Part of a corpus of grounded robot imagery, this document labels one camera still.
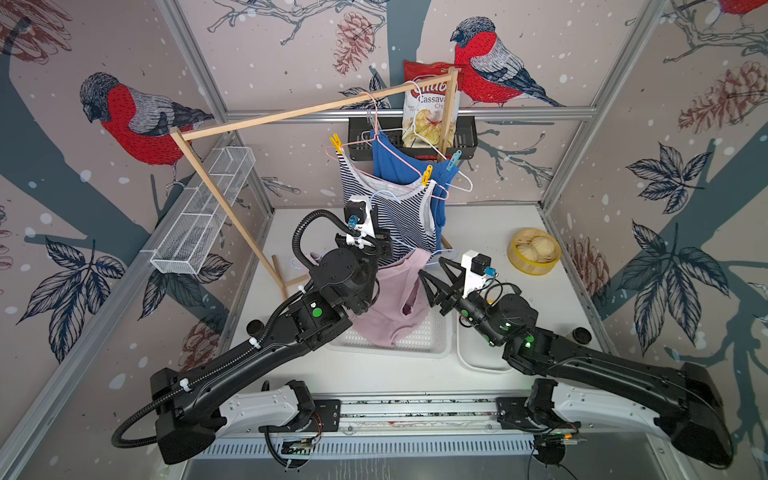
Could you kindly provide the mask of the yellow clothespin striped top left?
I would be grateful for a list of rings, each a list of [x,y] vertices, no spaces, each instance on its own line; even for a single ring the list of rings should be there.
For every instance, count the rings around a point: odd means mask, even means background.
[[[342,141],[341,141],[341,139],[340,139],[338,134],[334,133],[330,137],[330,142],[331,142],[332,146],[334,147],[334,149],[336,150],[338,155],[343,155],[344,154],[343,143],[342,143]]]

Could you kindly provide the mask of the yellow clothespin striped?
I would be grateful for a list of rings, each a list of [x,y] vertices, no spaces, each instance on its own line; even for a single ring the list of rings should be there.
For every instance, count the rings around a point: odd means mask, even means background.
[[[433,174],[433,166],[431,164],[427,165],[424,172],[421,174],[420,183],[422,186],[428,186]]]
[[[338,134],[334,133],[330,137],[330,142],[331,142],[332,146],[334,147],[334,149],[336,150],[338,155],[343,155],[344,154],[343,143],[342,143],[342,141],[341,141],[341,139],[340,139]]]

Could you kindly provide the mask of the cassava chips bag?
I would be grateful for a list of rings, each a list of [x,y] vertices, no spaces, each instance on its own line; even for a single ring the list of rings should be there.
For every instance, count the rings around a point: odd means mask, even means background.
[[[425,64],[405,61],[403,67],[406,82],[420,82],[448,74],[453,65],[444,62]],[[416,90],[405,94],[402,118],[404,140],[424,138],[435,146],[441,142],[445,90],[446,85],[441,83],[427,87],[421,97],[417,96]]]

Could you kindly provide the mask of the white perforated plastic basket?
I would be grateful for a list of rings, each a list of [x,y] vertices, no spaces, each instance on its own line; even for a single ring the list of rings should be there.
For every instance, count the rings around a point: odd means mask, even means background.
[[[448,319],[433,309],[409,335],[391,347],[381,347],[366,340],[354,328],[346,330],[326,347],[347,353],[440,359],[452,349],[454,328]]]

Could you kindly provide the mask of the pink tank top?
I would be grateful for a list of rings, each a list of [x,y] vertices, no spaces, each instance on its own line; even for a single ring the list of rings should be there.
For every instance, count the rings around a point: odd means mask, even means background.
[[[419,277],[429,253],[416,249],[377,272],[383,293],[361,316],[352,315],[345,333],[357,333],[370,344],[394,348],[426,318],[430,305]]]

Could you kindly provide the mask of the yellow bowl with buns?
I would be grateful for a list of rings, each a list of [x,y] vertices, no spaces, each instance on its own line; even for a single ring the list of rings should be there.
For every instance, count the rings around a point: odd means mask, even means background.
[[[532,276],[548,274],[561,256],[560,244],[547,232],[535,228],[516,232],[507,248],[510,263],[519,271]]]

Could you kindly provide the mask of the black wall basket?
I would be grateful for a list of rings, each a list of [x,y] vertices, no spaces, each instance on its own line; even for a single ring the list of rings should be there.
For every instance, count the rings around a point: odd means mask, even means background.
[[[402,138],[401,120],[394,117],[384,117],[379,120],[380,131],[385,134],[394,147],[404,154],[420,159],[435,160],[439,156],[437,151],[416,137],[412,140]],[[372,161],[373,146],[369,141],[373,127],[371,119],[363,117],[350,117],[348,119],[348,144],[347,152],[354,161]],[[459,116],[453,143],[447,148],[446,156],[450,159],[456,151],[461,152],[461,160],[472,159],[478,146],[478,135],[474,117]]]

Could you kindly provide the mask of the blue white striped tank top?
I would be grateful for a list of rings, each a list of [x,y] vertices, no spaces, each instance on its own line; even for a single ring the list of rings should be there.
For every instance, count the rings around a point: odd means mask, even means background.
[[[428,186],[422,186],[419,179],[405,186],[398,185],[363,174],[345,155],[337,154],[337,159],[344,200],[352,195],[372,200],[378,225],[392,237],[393,263],[414,248],[429,253],[438,249],[437,226],[431,211],[435,181]]]

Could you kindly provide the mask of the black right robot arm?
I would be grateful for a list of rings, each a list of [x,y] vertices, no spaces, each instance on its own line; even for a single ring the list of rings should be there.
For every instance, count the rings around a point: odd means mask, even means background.
[[[441,259],[448,279],[422,270],[420,280],[431,306],[456,312],[462,325],[477,331],[502,358],[526,375],[573,380],[634,401],[656,413],[655,426],[682,453],[713,468],[727,468],[734,447],[723,405],[707,370],[685,363],[679,369],[644,365],[573,342],[536,325],[538,313],[514,287],[490,302],[498,286],[487,272],[489,257],[479,254],[467,267]]]

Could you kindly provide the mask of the teal clothespin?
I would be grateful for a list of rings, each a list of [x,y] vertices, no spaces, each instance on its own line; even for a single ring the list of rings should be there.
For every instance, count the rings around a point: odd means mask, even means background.
[[[461,150],[456,150],[453,153],[453,155],[448,160],[447,165],[445,167],[445,169],[448,172],[456,172],[457,170],[460,169],[459,163],[461,161],[462,154],[463,154],[463,152]]]

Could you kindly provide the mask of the yellow clothespin striped top right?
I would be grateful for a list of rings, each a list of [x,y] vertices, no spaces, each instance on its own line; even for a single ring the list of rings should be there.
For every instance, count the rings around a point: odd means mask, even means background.
[[[422,186],[428,186],[433,174],[433,166],[431,164],[427,165],[424,172],[421,174],[420,183]]]

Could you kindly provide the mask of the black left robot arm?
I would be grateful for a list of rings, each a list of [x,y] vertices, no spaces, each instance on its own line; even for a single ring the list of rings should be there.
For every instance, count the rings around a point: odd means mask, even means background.
[[[306,257],[301,240],[320,218],[338,229],[336,248],[318,262]],[[391,248],[388,230],[375,213],[359,219],[351,208],[339,218],[319,209],[297,225],[295,257],[308,269],[308,284],[284,300],[255,335],[214,360],[186,372],[163,368],[152,375],[151,402],[128,417],[111,437],[119,449],[155,444],[165,463],[181,463],[206,450],[227,423],[221,406],[277,367],[319,349],[373,306],[381,290],[378,262]]]

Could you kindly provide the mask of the small black-lid jar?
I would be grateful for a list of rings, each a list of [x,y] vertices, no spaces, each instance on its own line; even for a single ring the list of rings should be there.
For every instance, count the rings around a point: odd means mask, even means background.
[[[589,345],[593,340],[592,333],[584,327],[577,327],[571,331],[571,337],[579,345]]]

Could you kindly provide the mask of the white plastic tray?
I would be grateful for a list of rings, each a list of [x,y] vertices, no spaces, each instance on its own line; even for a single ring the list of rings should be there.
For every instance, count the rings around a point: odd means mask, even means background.
[[[504,349],[491,346],[465,320],[458,317],[456,352],[465,368],[488,374],[506,374],[514,369],[502,358]]]

